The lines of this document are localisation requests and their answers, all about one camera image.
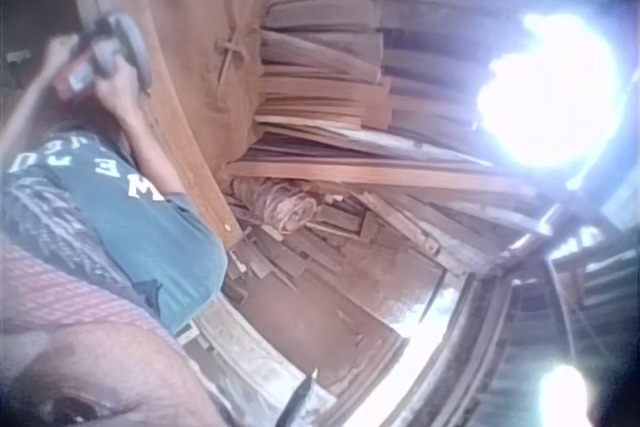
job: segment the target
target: person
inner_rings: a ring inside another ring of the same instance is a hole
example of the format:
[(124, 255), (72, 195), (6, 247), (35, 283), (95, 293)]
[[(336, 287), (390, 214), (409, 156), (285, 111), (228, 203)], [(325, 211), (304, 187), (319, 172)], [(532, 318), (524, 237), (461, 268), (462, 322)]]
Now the person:
[(71, 120), (13, 156), (77, 41), (49, 43), (1, 138), (2, 425), (225, 425), (174, 335), (226, 255), (145, 121), (136, 70), (118, 57), (100, 105), (59, 106)]

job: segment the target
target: teal t-shirt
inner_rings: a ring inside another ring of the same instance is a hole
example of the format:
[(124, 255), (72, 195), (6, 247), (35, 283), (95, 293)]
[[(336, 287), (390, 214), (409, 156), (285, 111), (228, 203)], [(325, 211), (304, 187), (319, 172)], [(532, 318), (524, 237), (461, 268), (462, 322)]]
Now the teal t-shirt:
[(69, 192), (106, 254), (133, 283), (160, 285), (160, 320), (177, 332), (219, 292), (223, 245), (184, 194), (163, 196), (117, 148), (85, 131), (51, 135), (12, 174), (37, 167)]

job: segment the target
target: stack of wooden planks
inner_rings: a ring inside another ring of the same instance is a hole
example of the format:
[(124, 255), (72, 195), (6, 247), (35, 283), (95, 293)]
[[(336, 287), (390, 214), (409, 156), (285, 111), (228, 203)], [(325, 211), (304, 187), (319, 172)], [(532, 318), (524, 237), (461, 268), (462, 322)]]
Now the stack of wooden planks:
[(336, 239), (374, 242), (372, 225), (456, 274), (490, 272), (523, 236), (552, 235), (538, 221), (552, 200), (496, 157), (475, 99), (491, 58), (527, 41), (520, 12), (558, 0), (266, 1), (261, 137), (228, 174), (299, 181), (323, 205), (290, 235), (233, 205), (251, 228), (234, 280), (340, 275)]

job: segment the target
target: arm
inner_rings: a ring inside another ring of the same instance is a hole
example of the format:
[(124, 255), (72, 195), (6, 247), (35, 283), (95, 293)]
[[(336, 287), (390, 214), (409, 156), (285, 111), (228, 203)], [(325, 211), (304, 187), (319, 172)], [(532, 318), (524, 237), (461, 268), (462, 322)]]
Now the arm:
[(69, 62), (77, 43), (78, 37), (73, 35), (56, 37), (47, 45), (40, 71), (25, 90), (13, 114), (2, 129), (2, 134), (0, 134), (2, 139), (2, 148), (0, 149), (2, 170), (6, 167), (7, 160), (24, 148), (34, 120), (44, 103), (51, 81), (60, 68)]
[(147, 125), (138, 106), (136, 70), (122, 57), (116, 59), (116, 73), (110, 79), (96, 82), (96, 95), (122, 128), (140, 173), (161, 194), (186, 193), (178, 172)]

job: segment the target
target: bright light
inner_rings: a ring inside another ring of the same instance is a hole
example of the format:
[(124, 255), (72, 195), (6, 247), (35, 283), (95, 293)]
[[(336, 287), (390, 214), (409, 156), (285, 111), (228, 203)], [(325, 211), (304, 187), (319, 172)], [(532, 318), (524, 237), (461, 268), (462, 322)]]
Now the bright light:
[(495, 78), (480, 91), (484, 127), (519, 162), (563, 163), (607, 130), (617, 75), (607, 42), (572, 15), (527, 15), (536, 42), (528, 52), (494, 60)]
[(559, 365), (542, 378), (543, 427), (590, 427), (587, 404), (587, 385), (574, 367)]

